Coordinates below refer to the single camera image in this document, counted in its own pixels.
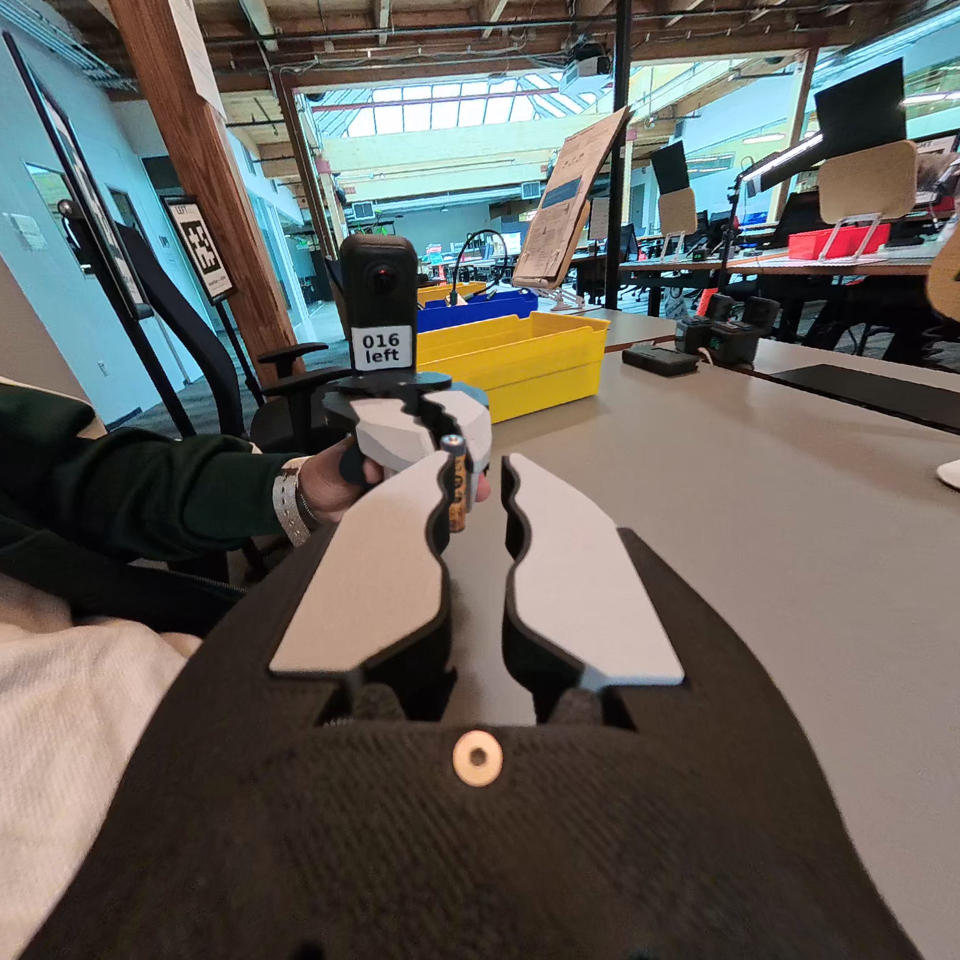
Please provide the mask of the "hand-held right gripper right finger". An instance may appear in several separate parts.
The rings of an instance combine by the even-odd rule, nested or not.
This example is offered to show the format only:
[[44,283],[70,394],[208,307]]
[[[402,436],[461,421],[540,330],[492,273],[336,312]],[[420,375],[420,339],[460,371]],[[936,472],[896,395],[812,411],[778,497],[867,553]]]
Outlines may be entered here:
[[510,675],[530,691],[680,685],[684,668],[627,549],[628,530],[520,453],[502,458],[501,501]]

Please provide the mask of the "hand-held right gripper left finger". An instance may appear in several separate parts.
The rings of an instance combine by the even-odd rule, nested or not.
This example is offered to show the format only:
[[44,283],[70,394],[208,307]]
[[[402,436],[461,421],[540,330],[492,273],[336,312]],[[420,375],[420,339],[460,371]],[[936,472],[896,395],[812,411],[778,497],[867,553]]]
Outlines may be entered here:
[[403,702],[448,677],[453,459],[440,450],[352,505],[325,546],[270,673],[389,686]]

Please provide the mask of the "gold and black battery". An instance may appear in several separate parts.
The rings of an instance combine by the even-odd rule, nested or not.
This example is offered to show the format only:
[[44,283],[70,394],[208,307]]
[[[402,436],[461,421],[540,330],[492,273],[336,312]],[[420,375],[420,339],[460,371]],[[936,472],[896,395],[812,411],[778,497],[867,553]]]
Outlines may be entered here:
[[467,444],[465,438],[460,435],[446,434],[440,437],[440,446],[451,458],[453,473],[448,525],[450,533],[457,534],[465,530],[470,510],[471,482],[467,462]]

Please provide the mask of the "yellow plastic bin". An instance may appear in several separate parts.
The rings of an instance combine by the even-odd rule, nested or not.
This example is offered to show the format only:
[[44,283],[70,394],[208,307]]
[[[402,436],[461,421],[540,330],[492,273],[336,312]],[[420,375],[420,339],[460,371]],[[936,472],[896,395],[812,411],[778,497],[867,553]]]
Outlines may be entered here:
[[[474,295],[483,294],[487,290],[487,283],[484,281],[459,282],[456,287],[458,303],[466,301]],[[450,295],[453,292],[453,284],[438,283],[419,287],[416,291],[417,306],[420,309],[426,308],[430,304],[439,303],[441,305],[450,305]]]
[[417,369],[486,393],[500,424],[597,395],[610,322],[535,311],[419,333]]

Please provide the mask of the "person's left hand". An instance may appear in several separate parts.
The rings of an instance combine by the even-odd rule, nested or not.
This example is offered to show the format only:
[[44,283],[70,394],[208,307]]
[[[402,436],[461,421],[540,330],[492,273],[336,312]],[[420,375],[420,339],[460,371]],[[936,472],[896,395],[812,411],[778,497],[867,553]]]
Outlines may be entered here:
[[346,455],[357,452],[355,438],[348,436],[314,456],[284,464],[285,469],[295,473],[294,505],[307,530],[340,522],[354,502],[386,478],[383,466],[362,457],[363,480],[346,479],[341,472],[341,462]]

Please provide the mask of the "blue plastic bin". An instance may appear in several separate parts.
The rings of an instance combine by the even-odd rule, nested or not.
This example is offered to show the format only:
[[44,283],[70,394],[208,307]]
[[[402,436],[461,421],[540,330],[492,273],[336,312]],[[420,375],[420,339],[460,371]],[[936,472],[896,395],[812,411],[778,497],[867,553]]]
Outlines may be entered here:
[[508,316],[523,319],[538,309],[538,295],[517,288],[478,293],[467,299],[459,297],[455,306],[450,306],[444,299],[435,299],[417,310],[415,329],[423,334]]

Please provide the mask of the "person's green jacket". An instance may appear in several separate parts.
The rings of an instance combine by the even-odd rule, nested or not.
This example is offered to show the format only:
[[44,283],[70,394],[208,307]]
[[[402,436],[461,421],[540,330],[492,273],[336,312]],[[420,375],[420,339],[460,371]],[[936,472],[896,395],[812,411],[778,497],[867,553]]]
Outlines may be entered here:
[[228,584],[121,562],[6,517],[1,571],[65,601],[81,618],[126,619],[201,639],[244,597]]

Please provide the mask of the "black battery charger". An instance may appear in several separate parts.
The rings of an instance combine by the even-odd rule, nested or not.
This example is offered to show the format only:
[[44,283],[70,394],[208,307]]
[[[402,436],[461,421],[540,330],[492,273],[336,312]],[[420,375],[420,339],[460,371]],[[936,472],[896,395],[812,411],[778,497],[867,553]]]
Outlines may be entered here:
[[[739,317],[734,308],[742,307]],[[677,321],[674,348],[715,366],[752,366],[760,341],[774,329],[781,312],[778,301],[750,296],[742,303],[712,291],[702,313]]]

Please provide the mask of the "black metal pole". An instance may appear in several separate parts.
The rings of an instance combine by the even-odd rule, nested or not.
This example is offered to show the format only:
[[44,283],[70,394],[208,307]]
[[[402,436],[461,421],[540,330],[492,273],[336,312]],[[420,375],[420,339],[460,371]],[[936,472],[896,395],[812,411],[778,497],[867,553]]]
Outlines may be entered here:
[[626,132],[632,57],[633,2],[617,1],[613,48],[613,112],[623,113],[609,153],[608,225],[604,279],[605,307],[618,310],[620,236],[625,185]]

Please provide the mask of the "white notice sheet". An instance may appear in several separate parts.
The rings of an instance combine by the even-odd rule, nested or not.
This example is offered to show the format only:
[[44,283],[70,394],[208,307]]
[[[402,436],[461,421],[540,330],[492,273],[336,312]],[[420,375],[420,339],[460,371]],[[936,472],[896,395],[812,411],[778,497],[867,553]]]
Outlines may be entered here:
[[214,78],[194,2],[168,1],[167,4],[194,90],[199,98],[226,120],[227,114]]

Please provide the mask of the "person's white shirt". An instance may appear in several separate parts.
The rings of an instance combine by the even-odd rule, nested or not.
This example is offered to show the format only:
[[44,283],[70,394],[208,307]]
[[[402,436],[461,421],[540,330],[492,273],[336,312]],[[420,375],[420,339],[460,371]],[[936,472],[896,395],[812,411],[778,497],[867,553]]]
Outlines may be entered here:
[[201,640],[78,618],[1,578],[1,956],[17,958],[99,833],[133,750]]

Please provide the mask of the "black desk mat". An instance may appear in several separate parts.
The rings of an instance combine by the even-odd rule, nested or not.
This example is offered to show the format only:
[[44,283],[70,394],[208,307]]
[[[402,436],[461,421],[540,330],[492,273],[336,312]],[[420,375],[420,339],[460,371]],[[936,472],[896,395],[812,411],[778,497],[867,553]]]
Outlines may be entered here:
[[765,378],[818,397],[959,434],[959,393],[869,371],[819,364]]

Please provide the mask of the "wooden office desk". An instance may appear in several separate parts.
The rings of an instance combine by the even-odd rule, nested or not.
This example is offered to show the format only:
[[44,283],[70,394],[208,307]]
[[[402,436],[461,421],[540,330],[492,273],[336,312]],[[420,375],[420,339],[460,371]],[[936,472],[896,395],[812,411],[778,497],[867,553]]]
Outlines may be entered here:
[[646,289],[704,290],[725,285],[734,278],[867,278],[925,277],[939,244],[881,248],[873,254],[832,259],[793,259],[785,255],[763,254],[721,260],[640,260],[620,264],[622,282]]

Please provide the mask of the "red plastic bin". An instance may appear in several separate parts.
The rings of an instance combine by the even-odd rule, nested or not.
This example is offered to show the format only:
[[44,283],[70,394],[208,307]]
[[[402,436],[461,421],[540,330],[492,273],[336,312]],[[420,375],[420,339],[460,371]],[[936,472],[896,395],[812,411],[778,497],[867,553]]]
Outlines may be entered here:
[[788,240],[787,258],[815,261],[869,257],[879,251],[889,240],[891,224],[881,222],[869,225],[846,224],[819,230],[793,233]]

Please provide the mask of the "silver stand with tan board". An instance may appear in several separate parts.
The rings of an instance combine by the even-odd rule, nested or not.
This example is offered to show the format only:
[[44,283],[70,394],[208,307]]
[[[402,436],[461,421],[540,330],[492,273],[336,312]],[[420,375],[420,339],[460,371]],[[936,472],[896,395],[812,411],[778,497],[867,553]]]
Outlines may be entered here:
[[959,226],[934,257],[926,278],[926,294],[935,311],[959,323]]

